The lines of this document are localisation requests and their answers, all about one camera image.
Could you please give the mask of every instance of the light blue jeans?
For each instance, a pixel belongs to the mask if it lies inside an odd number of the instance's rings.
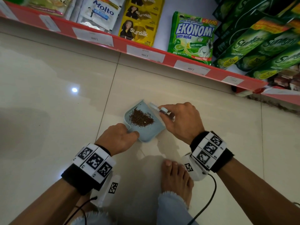
[[[88,225],[114,225],[107,213],[86,213]],[[183,199],[173,192],[164,192],[158,197],[157,225],[187,225],[192,216]],[[84,225],[84,218],[75,219],[71,225]]]

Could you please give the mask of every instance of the foot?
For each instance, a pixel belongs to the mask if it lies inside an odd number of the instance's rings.
[[[194,182],[188,172],[185,170],[184,165],[179,165],[177,162],[165,160],[161,166],[161,190],[162,193],[171,191],[181,196],[186,205],[190,206],[192,199],[192,189]]]

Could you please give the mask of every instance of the hand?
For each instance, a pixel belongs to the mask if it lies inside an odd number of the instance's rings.
[[[108,127],[107,130],[96,140],[95,144],[105,147],[111,156],[127,151],[140,137],[140,134],[135,131],[127,133],[127,128],[124,124],[118,123]]]
[[[179,140],[190,145],[196,136],[205,131],[199,112],[189,102],[162,105],[158,108],[162,107],[171,112],[171,118],[175,116],[175,121],[172,121],[168,115],[159,113],[167,130]]]

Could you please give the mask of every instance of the price tag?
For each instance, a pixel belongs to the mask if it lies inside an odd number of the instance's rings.
[[[262,94],[277,94],[277,95],[299,95],[300,91],[279,89],[279,88],[267,88]]]
[[[3,0],[0,0],[0,10],[7,18],[19,21]]]
[[[73,27],[77,39],[113,47],[113,37],[102,33],[91,32]]]
[[[183,70],[183,71],[187,71],[190,73],[195,73],[195,74],[200,74],[200,75],[206,75],[208,74],[208,72],[210,71],[209,68],[205,68],[199,65],[195,65],[195,64],[190,64],[184,61],[180,61],[177,60],[174,68],[179,69],[179,70]]]
[[[51,19],[50,16],[40,15],[39,17],[50,31],[61,32],[60,29],[58,28],[58,26],[56,25],[56,23],[53,21],[53,19]]]
[[[139,58],[143,58],[143,59],[147,59],[147,60],[157,61],[160,63],[163,62],[163,60],[165,59],[165,56],[166,56],[166,55],[160,54],[158,52],[141,49],[141,48],[137,48],[135,46],[130,46],[130,45],[127,45],[127,54],[137,56]]]
[[[233,76],[227,76],[225,77],[222,82],[227,83],[227,84],[231,84],[231,85],[235,85],[237,86],[238,84],[242,83],[244,80],[233,77]]]

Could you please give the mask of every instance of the light blue dustpan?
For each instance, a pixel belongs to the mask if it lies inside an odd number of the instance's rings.
[[[132,125],[131,121],[129,119],[130,113],[134,110],[141,110],[144,113],[150,113],[154,123],[151,125],[148,125],[146,127],[140,127],[136,125]],[[159,134],[162,130],[165,129],[165,126],[162,124],[162,122],[156,117],[154,112],[148,107],[148,105],[142,100],[137,105],[135,105],[133,108],[128,110],[124,115],[124,121],[125,125],[128,129],[128,132],[138,131],[140,134],[139,140],[141,142],[149,142],[151,141],[157,134]]]

